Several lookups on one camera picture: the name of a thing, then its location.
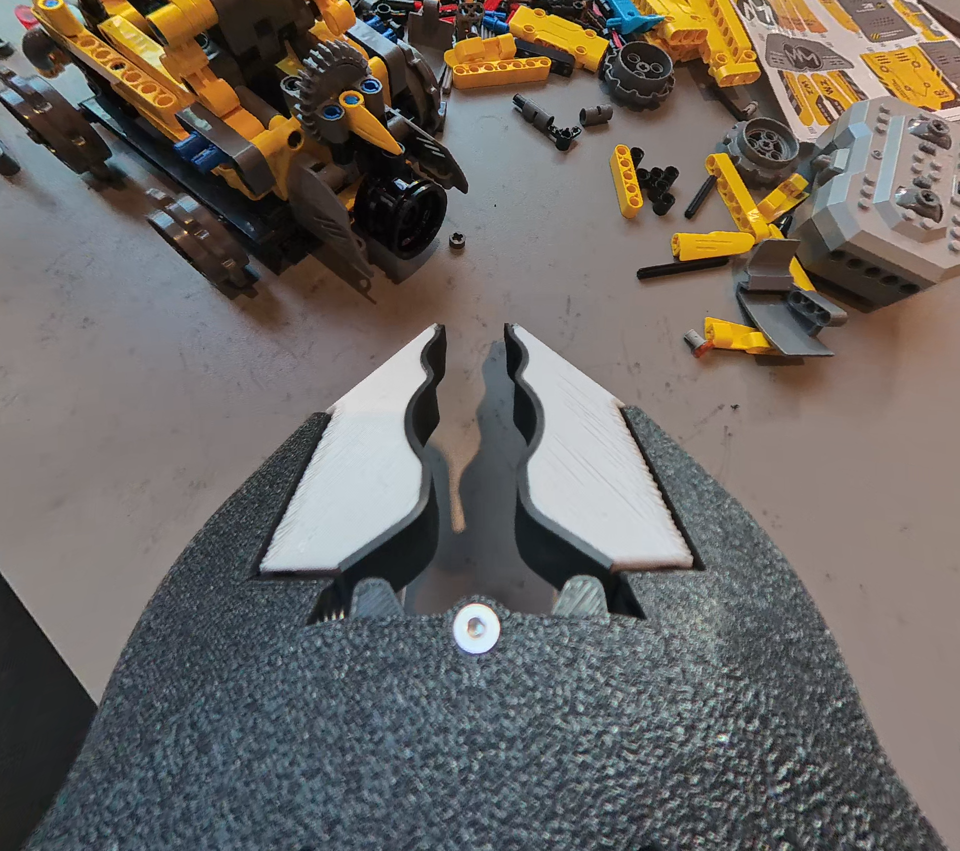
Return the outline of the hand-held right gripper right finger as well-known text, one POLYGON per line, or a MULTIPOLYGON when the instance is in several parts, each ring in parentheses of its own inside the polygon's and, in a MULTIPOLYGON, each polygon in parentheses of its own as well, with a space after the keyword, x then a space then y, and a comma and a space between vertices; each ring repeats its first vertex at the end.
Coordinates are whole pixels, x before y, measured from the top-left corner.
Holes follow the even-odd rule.
POLYGON ((692 569, 625 404, 521 325, 504 333, 514 422, 527 443, 521 512, 560 542, 546 558, 556 567, 588 561, 600 573, 692 569))

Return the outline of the yellow toy brick vehicle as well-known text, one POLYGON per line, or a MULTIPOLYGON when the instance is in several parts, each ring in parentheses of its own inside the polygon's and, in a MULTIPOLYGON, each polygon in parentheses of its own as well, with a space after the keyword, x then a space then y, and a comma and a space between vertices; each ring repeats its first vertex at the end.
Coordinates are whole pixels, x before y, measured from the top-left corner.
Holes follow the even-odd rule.
POLYGON ((229 297, 250 258, 319 250, 346 280, 399 282, 469 183, 436 137, 447 105, 402 38, 349 0, 30 0, 2 106, 73 173, 109 181, 121 140, 178 187, 150 227, 229 297))

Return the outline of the grey desk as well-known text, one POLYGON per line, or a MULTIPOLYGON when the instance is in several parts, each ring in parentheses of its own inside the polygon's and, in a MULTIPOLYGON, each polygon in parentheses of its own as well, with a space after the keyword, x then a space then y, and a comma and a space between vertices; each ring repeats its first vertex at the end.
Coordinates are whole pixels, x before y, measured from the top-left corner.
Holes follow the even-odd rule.
POLYGON ((448 336, 437 556, 406 595, 422 614, 485 595, 553 597, 514 539, 503 327, 517 322, 642 408, 744 505, 838 642, 921 809, 958 848, 958 281, 849 312, 803 364, 694 357, 683 334, 736 320, 728 270, 639 282, 734 119, 683 66, 653 112, 618 108, 568 153, 510 89, 453 91, 445 140, 469 181, 401 283, 356 290, 326 260, 258 264, 230 299, 145 221, 167 189, 114 145, 119 185, 74 176, 2 114, 21 163, 2 182, 2 573, 97 701, 148 599, 210 515, 311 413, 434 322, 448 336), (624 218, 617 145, 678 168, 657 216, 624 218), (465 248, 449 246, 452 232, 465 248))

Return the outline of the grey curved panel piece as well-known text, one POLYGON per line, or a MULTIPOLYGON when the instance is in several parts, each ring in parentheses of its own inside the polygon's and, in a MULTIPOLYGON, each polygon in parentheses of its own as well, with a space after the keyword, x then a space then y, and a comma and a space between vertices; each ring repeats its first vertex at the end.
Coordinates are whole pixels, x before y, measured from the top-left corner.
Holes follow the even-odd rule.
POLYGON ((768 237, 758 242, 736 273, 736 298, 743 315, 783 357, 832 357, 834 351, 819 336, 825 328, 845 324, 848 316, 793 277, 790 267, 798 246, 793 238, 768 237))

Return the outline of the yellow angled brick piece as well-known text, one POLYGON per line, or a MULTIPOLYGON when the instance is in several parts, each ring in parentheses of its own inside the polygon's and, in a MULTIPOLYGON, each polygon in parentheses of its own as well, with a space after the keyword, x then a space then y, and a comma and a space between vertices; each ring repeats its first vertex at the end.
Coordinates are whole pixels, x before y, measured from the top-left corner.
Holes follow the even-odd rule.
POLYGON ((759 201, 757 211, 764 221, 773 223, 809 196, 808 187, 808 180, 794 173, 759 201))

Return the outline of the grey toy control hub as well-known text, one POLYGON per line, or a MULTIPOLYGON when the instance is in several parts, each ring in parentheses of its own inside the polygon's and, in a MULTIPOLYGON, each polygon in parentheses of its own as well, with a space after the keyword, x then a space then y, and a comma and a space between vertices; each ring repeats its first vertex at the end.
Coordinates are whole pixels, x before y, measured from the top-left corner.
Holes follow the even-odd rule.
POLYGON ((809 196, 790 238, 804 271, 869 309, 959 274, 958 122, 892 96, 862 100, 803 151, 809 196))

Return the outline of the grey toy wheel hub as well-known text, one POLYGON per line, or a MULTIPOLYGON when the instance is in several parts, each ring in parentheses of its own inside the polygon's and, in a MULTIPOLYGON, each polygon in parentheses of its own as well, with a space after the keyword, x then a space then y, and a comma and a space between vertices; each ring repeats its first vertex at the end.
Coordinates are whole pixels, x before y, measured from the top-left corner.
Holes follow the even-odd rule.
POLYGON ((655 110, 674 89, 674 65, 654 44, 629 41, 608 56, 603 80, 614 102, 637 111, 655 110))
POLYGON ((752 188, 781 183, 794 172, 800 155, 800 143, 789 126, 765 116, 738 122, 723 137, 719 149, 752 188))

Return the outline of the cluster of black connectors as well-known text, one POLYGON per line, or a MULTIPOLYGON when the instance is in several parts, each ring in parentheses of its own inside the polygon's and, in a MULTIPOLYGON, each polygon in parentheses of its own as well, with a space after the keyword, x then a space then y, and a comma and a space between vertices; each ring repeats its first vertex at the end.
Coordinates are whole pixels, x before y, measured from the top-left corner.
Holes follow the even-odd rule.
POLYGON ((642 193, 650 199, 654 214, 658 217, 667 215, 675 203, 671 189, 679 177, 678 167, 645 168, 642 165, 644 151, 638 146, 630 147, 629 151, 638 184, 642 193))

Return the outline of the yellow wedge panel piece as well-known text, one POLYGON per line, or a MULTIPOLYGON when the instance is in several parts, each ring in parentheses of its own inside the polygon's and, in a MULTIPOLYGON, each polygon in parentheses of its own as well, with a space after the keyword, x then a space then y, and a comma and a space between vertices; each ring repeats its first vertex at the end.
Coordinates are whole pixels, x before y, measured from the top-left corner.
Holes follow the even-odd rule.
POLYGON ((732 258, 746 254, 757 243, 747 232, 713 231, 708 233, 674 233, 670 240, 671 253, 680 263, 732 258))

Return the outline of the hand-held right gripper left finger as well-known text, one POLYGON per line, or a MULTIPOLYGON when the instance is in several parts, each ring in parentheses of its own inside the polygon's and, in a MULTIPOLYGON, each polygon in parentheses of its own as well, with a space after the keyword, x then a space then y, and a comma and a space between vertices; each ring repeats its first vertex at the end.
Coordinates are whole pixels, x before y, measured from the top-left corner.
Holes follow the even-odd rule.
POLYGON ((343 576, 426 517, 447 335, 432 324, 326 411, 258 571, 343 576))

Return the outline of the long black axle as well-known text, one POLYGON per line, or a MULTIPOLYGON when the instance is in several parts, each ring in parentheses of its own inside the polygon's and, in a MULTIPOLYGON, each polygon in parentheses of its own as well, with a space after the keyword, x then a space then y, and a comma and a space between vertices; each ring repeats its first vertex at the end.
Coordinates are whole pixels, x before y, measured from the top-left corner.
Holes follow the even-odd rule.
POLYGON ((672 260, 667 263, 643 266, 637 269, 638 281, 658 280, 666 277, 723 269, 731 262, 730 256, 707 257, 691 260, 672 260))

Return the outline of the long yellow holed beam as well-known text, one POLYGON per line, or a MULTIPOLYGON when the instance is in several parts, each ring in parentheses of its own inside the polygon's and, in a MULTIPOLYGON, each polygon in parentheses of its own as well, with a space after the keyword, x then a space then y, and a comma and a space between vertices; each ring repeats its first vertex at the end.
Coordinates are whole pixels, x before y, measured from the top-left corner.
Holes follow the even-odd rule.
POLYGON ((716 188, 738 230, 756 241, 771 238, 771 225, 759 211, 732 158, 725 152, 710 153, 704 166, 715 179, 716 188))

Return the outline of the short yellow holed beam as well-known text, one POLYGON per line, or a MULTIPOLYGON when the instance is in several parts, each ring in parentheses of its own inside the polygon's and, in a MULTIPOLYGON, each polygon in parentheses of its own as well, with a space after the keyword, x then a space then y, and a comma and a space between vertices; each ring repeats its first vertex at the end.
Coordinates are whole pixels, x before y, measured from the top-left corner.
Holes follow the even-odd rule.
POLYGON ((620 214, 624 219, 632 221, 642 209, 643 192, 631 149, 625 144, 618 144, 610 155, 608 165, 620 214))

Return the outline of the yellow grey sticker sheet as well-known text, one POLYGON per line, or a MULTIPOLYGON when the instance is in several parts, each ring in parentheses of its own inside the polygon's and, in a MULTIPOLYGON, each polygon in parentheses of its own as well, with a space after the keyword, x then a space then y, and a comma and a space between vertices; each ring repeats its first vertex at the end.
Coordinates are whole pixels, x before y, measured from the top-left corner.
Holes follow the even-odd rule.
POLYGON ((959 118, 959 43, 918 0, 730 0, 801 142, 894 97, 959 118))

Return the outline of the yellow piece with orange tip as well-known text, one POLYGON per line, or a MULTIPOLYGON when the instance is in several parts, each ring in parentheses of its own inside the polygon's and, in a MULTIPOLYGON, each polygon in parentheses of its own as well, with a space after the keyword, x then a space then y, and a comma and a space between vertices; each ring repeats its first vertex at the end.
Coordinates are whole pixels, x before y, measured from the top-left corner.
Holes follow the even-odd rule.
POLYGON ((702 331, 689 329, 682 339, 697 358, 713 350, 741 352, 756 356, 782 354, 756 327, 712 316, 704 317, 702 331))

